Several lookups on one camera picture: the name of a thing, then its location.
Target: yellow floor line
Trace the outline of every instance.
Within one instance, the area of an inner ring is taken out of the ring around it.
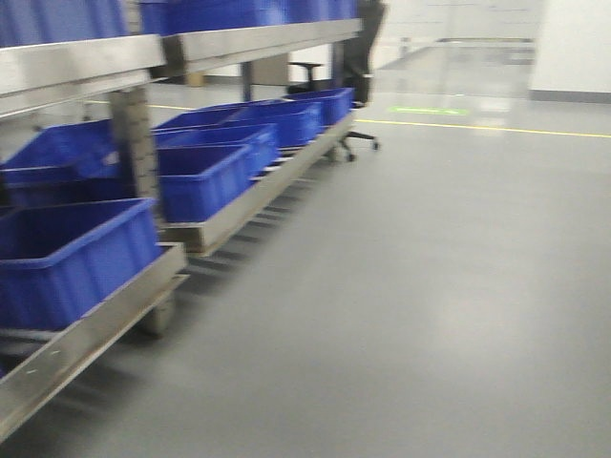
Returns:
[[[98,105],[108,105],[110,102],[107,100],[85,100],[85,103],[92,103]],[[163,110],[179,110],[181,112],[186,112],[189,110],[194,110],[193,107],[173,107],[171,105],[148,105],[149,108],[161,108]]]
[[[85,100],[85,103],[94,103],[107,105],[106,100]],[[174,107],[171,105],[149,105],[150,108],[160,108],[162,110],[178,110],[188,111],[193,110],[193,107]],[[415,127],[438,127],[444,129],[465,129],[471,131],[492,131],[492,132],[508,132],[516,134],[536,134],[536,135],[559,135],[559,136],[580,136],[586,138],[611,138],[611,134],[585,134],[580,132],[557,132],[557,131],[540,131],[534,129],[516,129],[513,127],[492,127],[492,126],[469,126],[462,124],[438,124],[430,122],[408,122],[408,121],[385,121],[379,119],[357,119],[356,122],[369,124],[387,124],[390,126],[415,126]]]
[[[435,124],[429,122],[383,121],[377,119],[357,119],[356,122],[369,124],[388,124],[391,126],[441,127],[445,129],[466,129],[472,131],[510,132],[519,134],[582,136],[587,138],[611,138],[609,134],[584,134],[580,132],[539,131],[534,129],[516,129],[513,127],[468,126],[461,124]]]

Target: chair base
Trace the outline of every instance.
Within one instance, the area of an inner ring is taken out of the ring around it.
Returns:
[[[363,140],[370,140],[372,142],[371,148],[374,151],[379,151],[382,146],[377,136],[362,134],[360,132],[348,132],[346,136],[340,140],[340,144],[347,152],[346,159],[348,160],[348,162],[354,162],[357,158],[357,155],[352,152],[352,148],[350,148],[350,145],[348,145],[349,138],[361,138]]]

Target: wall baseboard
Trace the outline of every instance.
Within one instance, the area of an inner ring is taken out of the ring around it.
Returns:
[[[611,93],[532,90],[530,96],[531,100],[542,102],[611,103]]]

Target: office chair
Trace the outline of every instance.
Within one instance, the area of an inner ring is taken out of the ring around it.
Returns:
[[[363,21],[363,29],[355,38],[347,40],[344,46],[343,77],[344,86],[354,88],[353,108],[364,108],[369,103],[371,89],[371,70],[369,55],[373,43],[380,31],[387,6],[380,0],[359,0],[358,17]],[[333,85],[331,80],[316,80],[315,69],[322,64],[310,62],[291,62],[290,65],[302,67],[307,72],[307,82],[289,86],[289,94],[323,91],[330,89]],[[362,138],[370,140],[374,150],[380,149],[380,142],[374,135],[349,132],[341,141],[342,146],[348,151],[348,160],[353,161],[356,155],[348,146],[348,138]]]

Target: white wall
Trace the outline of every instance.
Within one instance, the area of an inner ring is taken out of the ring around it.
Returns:
[[[548,0],[531,89],[611,93],[611,0]]]
[[[389,10],[373,53],[379,68],[401,56],[402,40],[410,47],[426,46],[441,38],[535,38],[545,0],[385,0]],[[293,53],[292,60],[329,62],[328,47]],[[237,67],[211,74],[238,75]],[[302,79],[292,71],[291,79]],[[328,77],[328,66],[320,77]]]
[[[382,37],[535,38],[545,0],[387,0]]]

